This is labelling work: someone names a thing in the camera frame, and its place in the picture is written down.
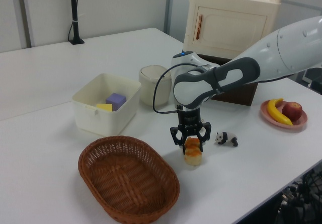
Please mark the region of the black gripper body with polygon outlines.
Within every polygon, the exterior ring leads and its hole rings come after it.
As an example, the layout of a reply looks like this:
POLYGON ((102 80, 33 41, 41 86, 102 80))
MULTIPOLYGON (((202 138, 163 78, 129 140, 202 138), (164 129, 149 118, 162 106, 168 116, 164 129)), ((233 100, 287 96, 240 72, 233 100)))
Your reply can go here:
POLYGON ((191 111, 178 109, 177 114, 179 120, 178 130, 182 136, 197 136, 200 134, 202 122, 199 108, 191 111))

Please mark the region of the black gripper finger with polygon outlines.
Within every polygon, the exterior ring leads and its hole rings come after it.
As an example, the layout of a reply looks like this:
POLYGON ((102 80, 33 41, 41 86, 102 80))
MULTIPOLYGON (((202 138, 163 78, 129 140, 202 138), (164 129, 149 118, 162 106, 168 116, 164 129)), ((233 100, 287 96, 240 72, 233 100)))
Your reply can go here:
POLYGON ((201 152, 203 152, 203 145, 206 141, 210 139, 211 135, 211 124, 209 122, 199 122, 197 128, 197 137, 199 139, 199 149, 201 152), (201 135, 201 130, 204 128, 204 135, 201 135))
POLYGON ((186 151, 185 142, 187 139, 187 132, 186 132, 185 128, 183 127, 183 125, 179 124, 177 127, 171 127, 170 133, 173 138, 174 144, 178 145, 180 148, 182 148, 183 154, 185 154, 185 151, 186 151), (178 132, 181 133, 180 139, 177 138, 178 132))

